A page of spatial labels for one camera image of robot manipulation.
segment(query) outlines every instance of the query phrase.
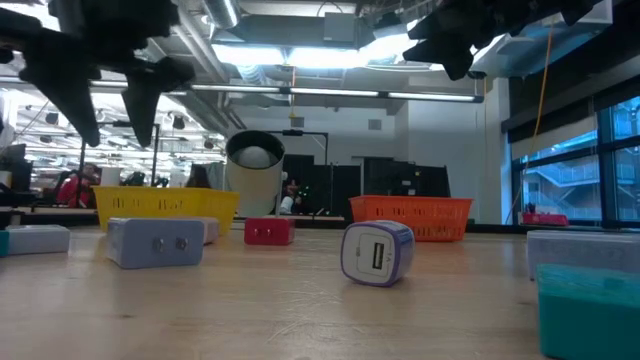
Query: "glass window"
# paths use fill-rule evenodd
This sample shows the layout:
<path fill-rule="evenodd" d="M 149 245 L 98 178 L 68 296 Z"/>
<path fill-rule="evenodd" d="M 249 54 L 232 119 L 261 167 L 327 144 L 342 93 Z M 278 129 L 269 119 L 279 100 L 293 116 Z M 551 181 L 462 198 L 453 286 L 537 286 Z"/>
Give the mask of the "glass window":
<path fill-rule="evenodd" d="M 534 152 L 531 155 L 531 160 L 543 159 L 549 156 L 568 153 L 570 151 L 584 149 L 586 147 L 595 146 L 597 144 L 598 132 L 596 130 L 589 131 L 580 136 L 576 136 L 573 139 L 563 141 L 559 144 L 553 145 L 546 149 Z M 527 157 L 521 158 L 521 162 L 527 162 Z"/>
<path fill-rule="evenodd" d="M 529 168 L 522 181 L 523 204 L 535 204 L 536 211 L 575 220 L 602 219 L 597 156 Z"/>
<path fill-rule="evenodd" d="M 640 135 L 640 96 L 613 106 L 611 111 L 616 140 Z"/>
<path fill-rule="evenodd" d="M 616 193 L 620 220 L 640 220 L 640 148 L 616 151 Z"/>

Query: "orange basket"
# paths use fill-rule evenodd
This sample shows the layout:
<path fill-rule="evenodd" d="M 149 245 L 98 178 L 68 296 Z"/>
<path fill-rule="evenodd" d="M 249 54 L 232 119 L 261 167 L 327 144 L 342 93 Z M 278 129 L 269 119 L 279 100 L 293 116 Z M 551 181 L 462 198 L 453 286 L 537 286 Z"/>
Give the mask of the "orange basket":
<path fill-rule="evenodd" d="M 416 241 L 460 241 L 472 199 L 418 196 L 358 196 L 349 199 L 356 222 L 393 220 L 413 230 Z"/>

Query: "usb charger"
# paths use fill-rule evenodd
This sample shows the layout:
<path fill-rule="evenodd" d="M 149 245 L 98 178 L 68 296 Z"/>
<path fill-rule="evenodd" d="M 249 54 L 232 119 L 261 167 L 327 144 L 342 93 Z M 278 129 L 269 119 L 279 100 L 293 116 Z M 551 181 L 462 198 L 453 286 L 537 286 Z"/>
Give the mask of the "usb charger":
<path fill-rule="evenodd" d="M 342 272 L 366 285 L 391 286 L 411 267 L 415 252 L 413 231 L 394 221 L 350 225 L 342 238 Z"/>

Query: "plastic basket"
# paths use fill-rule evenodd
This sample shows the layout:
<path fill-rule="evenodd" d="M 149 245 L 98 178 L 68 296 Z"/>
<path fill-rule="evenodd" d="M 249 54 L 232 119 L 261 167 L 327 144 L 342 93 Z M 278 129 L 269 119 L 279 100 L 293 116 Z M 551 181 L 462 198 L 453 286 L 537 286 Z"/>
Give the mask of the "plastic basket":
<path fill-rule="evenodd" d="M 355 221 L 393 220 L 409 226 L 416 241 L 460 241 L 472 199 L 417 196 L 359 196 L 352 199 Z"/>
<path fill-rule="evenodd" d="M 94 186 L 100 227 L 112 217 L 162 218 L 206 216 L 218 219 L 220 235 L 231 228 L 238 193 L 197 188 Z"/>

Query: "robotic arm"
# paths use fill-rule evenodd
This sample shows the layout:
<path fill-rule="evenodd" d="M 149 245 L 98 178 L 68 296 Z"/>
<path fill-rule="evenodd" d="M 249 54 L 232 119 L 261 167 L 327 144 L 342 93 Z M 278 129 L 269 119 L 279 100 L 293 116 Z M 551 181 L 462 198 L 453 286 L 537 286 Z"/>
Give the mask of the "robotic arm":
<path fill-rule="evenodd" d="M 32 83 L 69 119 L 90 146 L 100 142 L 89 83 L 100 69 L 124 74 L 122 92 L 129 120 L 143 147 L 151 144 L 162 92 L 184 86 L 195 76 L 191 64 L 165 57 L 157 63 L 134 56 L 150 37 L 170 35 L 179 24 L 171 0 L 51 0 L 49 13 L 60 32 L 37 18 L 0 9 L 0 63 L 20 51 L 20 79 Z"/>
<path fill-rule="evenodd" d="M 404 52 L 408 61 L 442 64 L 451 80 L 462 79 L 473 64 L 470 48 L 494 37 L 515 36 L 530 23 L 562 13 L 571 26 L 601 0 L 446 0 L 418 23 L 409 38 L 424 40 Z"/>

